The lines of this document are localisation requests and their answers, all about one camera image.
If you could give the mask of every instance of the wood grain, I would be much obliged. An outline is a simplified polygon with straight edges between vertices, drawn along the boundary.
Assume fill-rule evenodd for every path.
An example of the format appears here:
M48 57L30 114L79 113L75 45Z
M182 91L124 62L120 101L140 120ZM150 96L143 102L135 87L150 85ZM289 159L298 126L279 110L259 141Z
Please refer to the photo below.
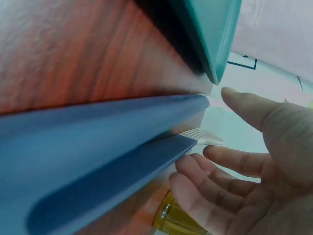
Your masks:
M166 0L0 0L0 115L134 97L209 93ZM198 115L176 130L197 127ZM152 234L167 175L78 235Z

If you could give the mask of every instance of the palm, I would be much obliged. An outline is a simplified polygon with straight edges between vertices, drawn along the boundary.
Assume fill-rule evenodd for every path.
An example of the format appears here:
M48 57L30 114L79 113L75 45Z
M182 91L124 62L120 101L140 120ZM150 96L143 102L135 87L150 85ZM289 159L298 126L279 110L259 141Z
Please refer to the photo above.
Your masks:
M264 230L275 228L268 223L306 191L289 183L269 154L221 147L207 148L204 153L219 165L261 178L260 184L238 180L199 154L177 162L178 174L171 177L173 194L213 234L269 234Z
M170 178L173 195L214 235L312 234L313 112L223 89L226 104L263 132L270 154L207 147L186 155ZM261 178L238 180L214 163Z

